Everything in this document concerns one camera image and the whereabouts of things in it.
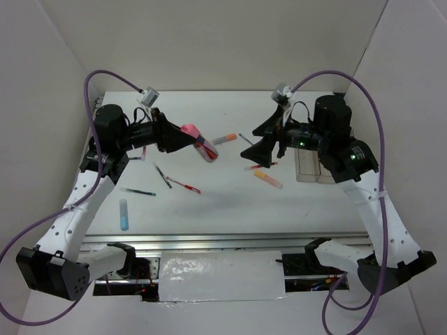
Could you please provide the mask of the blue gel pen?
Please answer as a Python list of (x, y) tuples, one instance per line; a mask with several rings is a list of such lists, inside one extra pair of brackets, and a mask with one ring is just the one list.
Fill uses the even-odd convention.
[(245, 137), (243, 134), (239, 133), (238, 134), (243, 140), (245, 140), (246, 142), (248, 142), (250, 145), (254, 145), (253, 142), (251, 140), (249, 140), (247, 137)]

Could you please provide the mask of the red refill pen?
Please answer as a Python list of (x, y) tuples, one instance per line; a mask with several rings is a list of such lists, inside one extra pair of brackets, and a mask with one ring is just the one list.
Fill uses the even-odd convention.
[(248, 167), (244, 167), (244, 171), (246, 172), (246, 171), (251, 171), (251, 170), (257, 170), (257, 169), (261, 169), (261, 168), (271, 168), (272, 166), (275, 166), (275, 165), (278, 165), (278, 162), (273, 162), (271, 165), (270, 165), (270, 167), (265, 167), (265, 166), (263, 166), (263, 165), (251, 165), (251, 166), (248, 166)]

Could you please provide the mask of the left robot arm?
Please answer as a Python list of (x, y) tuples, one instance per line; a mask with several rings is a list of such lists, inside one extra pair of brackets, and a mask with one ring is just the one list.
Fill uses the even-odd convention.
[(80, 255), (86, 232), (104, 200), (113, 191), (129, 163), (128, 151), (154, 144), (171, 153), (196, 140), (164, 113), (153, 108), (152, 120), (130, 124), (115, 104), (100, 107), (80, 173), (62, 213), (33, 248), (21, 248), (16, 263), (27, 286), (69, 301), (79, 299), (92, 281), (115, 272), (130, 278), (138, 270), (135, 249), (115, 242)]

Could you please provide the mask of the pink cap highlighter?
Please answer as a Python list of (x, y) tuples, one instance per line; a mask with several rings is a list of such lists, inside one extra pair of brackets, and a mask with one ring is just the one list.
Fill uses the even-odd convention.
[(193, 146), (207, 163), (213, 163), (219, 157), (215, 147), (203, 137), (194, 124), (184, 124), (180, 129), (183, 133), (190, 135), (196, 140)]

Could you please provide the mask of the orange cap highlighter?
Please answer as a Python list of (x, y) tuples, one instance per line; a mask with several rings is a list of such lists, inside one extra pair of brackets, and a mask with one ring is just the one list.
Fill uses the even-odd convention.
[(219, 145), (219, 144), (230, 142), (230, 141), (233, 141), (236, 139), (237, 139), (237, 135), (235, 133), (231, 133), (231, 134), (213, 139), (212, 143), (213, 143), (213, 145)]

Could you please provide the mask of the yellow cap highlighter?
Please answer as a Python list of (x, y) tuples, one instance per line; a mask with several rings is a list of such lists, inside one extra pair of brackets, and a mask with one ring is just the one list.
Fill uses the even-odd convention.
[(276, 179), (272, 178), (271, 176), (267, 175), (261, 170), (254, 170), (254, 176), (269, 183), (269, 185), (274, 186), (275, 188), (282, 189), (283, 187), (283, 184), (281, 182), (277, 181)]

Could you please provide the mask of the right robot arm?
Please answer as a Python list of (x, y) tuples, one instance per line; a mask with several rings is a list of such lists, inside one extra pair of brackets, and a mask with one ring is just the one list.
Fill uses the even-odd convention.
[(263, 168), (272, 165), (272, 151), (282, 158), (288, 148), (315, 151), (334, 182), (352, 201), (372, 246), (361, 250), (319, 238), (305, 247), (305, 266), (313, 274), (332, 267), (354, 273), (370, 292), (390, 292), (437, 262), (411, 237), (380, 178), (379, 164), (369, 146), (351, 134), (351, 108), (336, 95), (316, 99), (312, 119), (291, 118), (290, 94), (273, 94), (274, 114), (253, 130), (260, 141), (241, 157)]

